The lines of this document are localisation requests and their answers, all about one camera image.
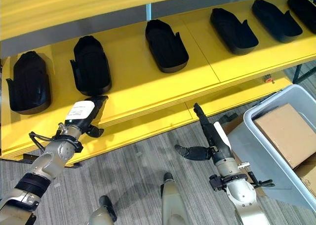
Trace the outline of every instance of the yellow shelf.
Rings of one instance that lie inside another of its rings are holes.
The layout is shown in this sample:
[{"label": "yellow shelf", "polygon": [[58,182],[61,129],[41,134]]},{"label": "yellow shelf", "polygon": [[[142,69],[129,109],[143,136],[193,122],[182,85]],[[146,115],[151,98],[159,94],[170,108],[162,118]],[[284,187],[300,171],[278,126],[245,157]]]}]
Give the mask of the yellow shelf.
[{"label": "yellow shelf", "polygon": [[[170,24],[174,32],[180,32],[190,55],[187,66],[174,74],[162,73],[156,66],[145,39],[146,22],[94,34],[108,57],[113,85],[107,93],[109,100],[103,114],[95,124],[109,126],[164,109],[175,105],[172,102],[183,94],[219,82],[183,22],[177,16],[162,20]],[[52,104],[45,111],[34,115],[11,111],[7,83],[2,82],[2,152],[29,142],[26,126],[39,134],[53,135],[56,120],[63,121],[71,106],[86,98],[75,87],[69,62],[74,58],[73,48],[77,41],[75,38],[35,49],[47,64],[51,85]],[[13,66],[19,56],[5,60],[3,79],[13,78]]]},{"label": "yellow shelf", "polygon": [[[278,0],[268,1],[277,5],[281,3]],[[221,7],[233,11],[241,20],[239,14],[252,2],[243,1]],[[161,18],[171,25],[174,32],[180,32],[190,57],[187,66],[173,74],[164,74],[158,70],[145,39],[146,22],[93,34],[104,47],[113,81],[112,89],[107,94],[109,100],[94,124],[105,127],[109,132],[114,132],[113,135],[117,135],[117,139],[122,139],[118,140],[119,143],[107,143],[104,150],[121,147],[192,122],[196,118],[192,112],[191,119],[187,119],[186,114],[179,113],[183,119],[181,121],[174,120],[173,116],[169,115],[164,121],[155,123],[157,127],[150,127],[151,130],[139,123],[137,130],[128,133],[127,140],[120,134],[121,131],[128,130],[122,129],[124,125],[136,125],[136,122],[150,124],[156,114],[162,114],[169,108],[170,111],[181,112],[182,107],[186,105],[192,111],[195,101],[203,103],[207,114],[216,114],[290,84],[287,78],[278,74],[276,84],[262,85],[263,75],[316,59],[316,36],[310,35],[310,31],[300,22],[302,36],[291,43],[283,44],[274,41],[259,27],[254,18],[249,24],[259,39],[259,46],[245,56],[231,55],[223,49],[224,45],[213,34],[214,30],[208,21],[211,9]],[[250,20],[252,14],[250,10],[247,12],[247,18]],[[74,102],[86,98],[76,90],[69,62],[74,58],[73,48],[77,41],[78,38],[74,38],[35,49],[46,61],[50,77],[52,104],[45,111],[34,115],[12,112],[9,107],[7,83],[2,82],[2,158],[18,157],[33,150],[35,147],[28,136],[30,131],[46,136],[54,135],[57,123],[64,120]],[[11,56],[4,61],[3,79],[13,77],[13,66],[19,56],[20,54]],[[214,56],[220,61],[213,61]]]},{"label": "yellow shelf", "polygon": [[162,0],[1,0],[0,40],[157,1]]},{"label": "yellow shelf", "polygon": [[[112,125],[105,128],[102,137],[95,139],[87,135],[80,138],[84,149],[69,161],[67,165],[94,157],[150,136],[177,128],[197,120],[192,106],[198,102],[207,115],[213,115],[230,108],[254,101],[291,84],[283,72],[272,74],[275,83],[264,83],[261,78],[215,92],[194,101],[181,103],[152,114]],[[18,156],[37,149],[29,140],[17,149],[7,150],[2,158],[19,160]]]},{"label": "yellow shelf", "polygon": [[[287,0],[266,1],[276,5],[283,13],[289,10]],[[291,43],[280,43],[265,30],[252,13],[253,2],[254,0],[247,0],[223,4],[180,15],[221,82],[259,72],[285,69],[316,58],[316,35],[309,31],[293,12],[291,15],[301,26],[303,33]],[[232,12],[241,22],[247,19],[259,40],[259,45],[243,56],[231,54],[210,23],[213,8]]]}]

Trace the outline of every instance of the cardboard box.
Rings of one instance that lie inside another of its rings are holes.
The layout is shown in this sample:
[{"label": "cardboard box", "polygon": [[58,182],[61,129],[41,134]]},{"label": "cardboard box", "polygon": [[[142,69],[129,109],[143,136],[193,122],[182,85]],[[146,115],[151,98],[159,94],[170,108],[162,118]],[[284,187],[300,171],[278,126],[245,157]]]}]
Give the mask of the cardboard box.
[{"label": "cardboard box", "polygon": [[316,152],[316,133],[290,104],[263,115],[254,123],[292,169]]},{"label": "cardboard box", "polygon": [[316,198],[316,153],[302,162],[294,171]]}]

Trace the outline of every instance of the white label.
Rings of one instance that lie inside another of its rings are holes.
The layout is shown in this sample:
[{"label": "white label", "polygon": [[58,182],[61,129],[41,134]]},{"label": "white label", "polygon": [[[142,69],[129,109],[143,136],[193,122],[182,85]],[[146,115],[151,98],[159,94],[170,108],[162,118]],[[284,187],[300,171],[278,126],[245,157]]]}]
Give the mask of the white label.
[{"label": "white label", "polygon": [[94,108],[92,101],[76,102],[66,116],[66,120],[86,119]]},{"label": "white label", "polygon": [[230,147],[232,149],[231,144],[229,143],[229,140],[227,138],[227,135],[225,134],[221,124],[217,121],[214,123],[214,127],[217,130],[218,134],[220,135],[220,137],[222,138],[222,140],[224,141],[224,143]]}]

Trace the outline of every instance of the gray plastic bin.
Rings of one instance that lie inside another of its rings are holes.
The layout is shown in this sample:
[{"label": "gray plastic bin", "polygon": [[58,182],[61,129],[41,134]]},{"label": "gray plastic bin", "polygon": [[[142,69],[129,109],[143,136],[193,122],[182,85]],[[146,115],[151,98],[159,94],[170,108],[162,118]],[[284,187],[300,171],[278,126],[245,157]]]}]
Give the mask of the gray plastic bin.
[{"label": "gray plastic bin", "polygon": [[[250,162],[257,179],[273,179],[275,187],[263,188],[267,196],[316,212],[316,199],[252,121],[256,116],[286,103],[291,104],[316,132],[316,100],[304,88],[294,84],[247,110],[243,123],[236,127],[228,138],[238,157],[242,161]],[[303,146],[297,142],[297,147],[300,150]]]}]

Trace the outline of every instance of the gray carpet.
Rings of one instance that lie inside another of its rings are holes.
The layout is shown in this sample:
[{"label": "gray carpet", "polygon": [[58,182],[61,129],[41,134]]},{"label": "gray carpet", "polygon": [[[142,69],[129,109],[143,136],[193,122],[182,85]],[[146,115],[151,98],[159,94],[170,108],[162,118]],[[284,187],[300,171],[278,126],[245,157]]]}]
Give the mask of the gray carpet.
[{"label": "gray carpet", "polygon": [[[302,72],[316,65],[307,63]],[[287,73],[292,77],[294,70]],[[316,75],[301,83],[316,95]],[[241,114],[250,103],[210,117]],[[85,225],[98,208],[98,199],[107,194],[117,212],[117,225],[161,224],[160,184],[165,172],[174,175],[193,225],[237,225],[234,207],[224,192],[214,192],[208,177],[217,173],[211,161],[194,162],[181,158],[173,149],[206,146],[198,122],[151,137],[91,158],[82,167],[65,169],[47,190],[36,215],[36,225]],[[0,196],[8,193],[29,166],[0,162]],[[285,204],[268,197],[258,198],[273,225],[314,225],[312,211]]]}]

